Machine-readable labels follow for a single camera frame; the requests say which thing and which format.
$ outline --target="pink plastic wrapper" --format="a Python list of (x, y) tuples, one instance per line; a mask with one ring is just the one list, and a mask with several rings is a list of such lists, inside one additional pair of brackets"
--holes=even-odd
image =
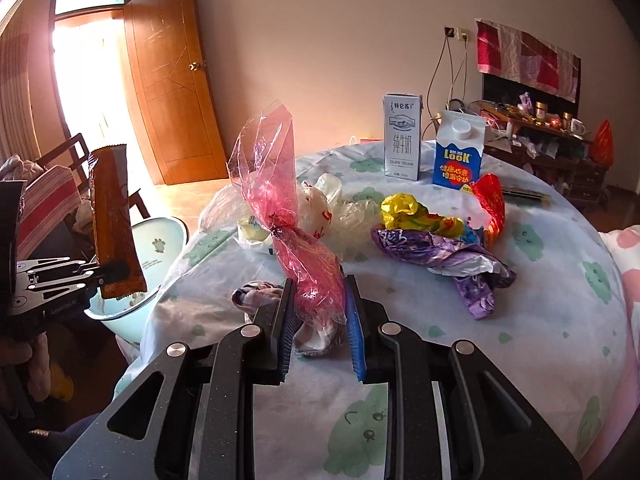
[(345, 323), (340, 261), (296, 227), (293, 118), (283, 105), (271, 105), (245, 124), (227, 169), (257, 221), (271, 232), (285, 275), (296, 282), (298, 317), (316, 330), (327, 329), (332, 321)]

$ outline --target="tablecloth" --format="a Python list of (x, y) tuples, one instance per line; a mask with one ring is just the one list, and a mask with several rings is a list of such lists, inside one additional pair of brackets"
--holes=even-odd
[[(338, 176), (344, 200), (380, 202), (406, 192), (431, 212), (469, 216), (473, 227), (486, 221), (475, 197), (431, 183), (432, 142), (422, 144), (418, 182), (386, 177), (383, 156), (381, 142), (343, 146), (299, 158), (296, 174), (312, 184), (323, 173)], [(492, 252), (518, 277), (495, 291), (491, 316), (474, 320), (451, 278), (391, 260), (370, 240), (348, 248), (343, 267), (356, 276), (364, 298), (383, 303), (390, 319), (424, 339), (475, 342), (580, 458), (622, 373), (627, 320), (620, 274), (596, 230), (547, 184), (485, 155), (487, 172), (503, 186), (551, 196), (548, 207), (507, 204), (505, 231)], [(244, 324), (230, 299), (236, 288), (252, 280), (284, 282), (274, 256), (243, 250), (234, 239), (236, 221), (247, 212), (231, 186), (203, 211), (161, 287), (141, 355), (116, 393), (170, 343), (204, 346)], [(327, 358), (292, 358), (283, 385), (256, 387), (256, 478), (382, 478), (385, 398), (386, 386), (356, 381), (347, 346)]]

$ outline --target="person's hand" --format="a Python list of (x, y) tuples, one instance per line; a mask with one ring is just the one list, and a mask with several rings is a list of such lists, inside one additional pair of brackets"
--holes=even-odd
[[(49, 348), (47, 335), (40, 334), (31, 342), (16, 342), (11, 338), (0, 338), (0, 367), (27, 363), (29, 380), (27, 391), (36, 402), (49, 396), (51, 376), (49, 372)], [(0, 373), (0, 406), (7, 411), (14, 408), (9, 389)]]

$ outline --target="wooden door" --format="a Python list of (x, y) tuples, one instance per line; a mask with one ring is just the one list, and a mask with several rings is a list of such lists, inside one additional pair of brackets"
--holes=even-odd
[(124, 21), (138, 104), (164, 182), (226, 178), (196, 0), (131, 0)]

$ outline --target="white milk carton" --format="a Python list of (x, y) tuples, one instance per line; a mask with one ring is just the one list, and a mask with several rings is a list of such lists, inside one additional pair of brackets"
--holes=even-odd
[(436, 135), (433, 183), (460, 189), (480, 178), (486, 120), (477, 115), (443, 110)]
[(382, 104), (385, 116), (385, 175), (418, 180), (422, 97), (386, 94)]

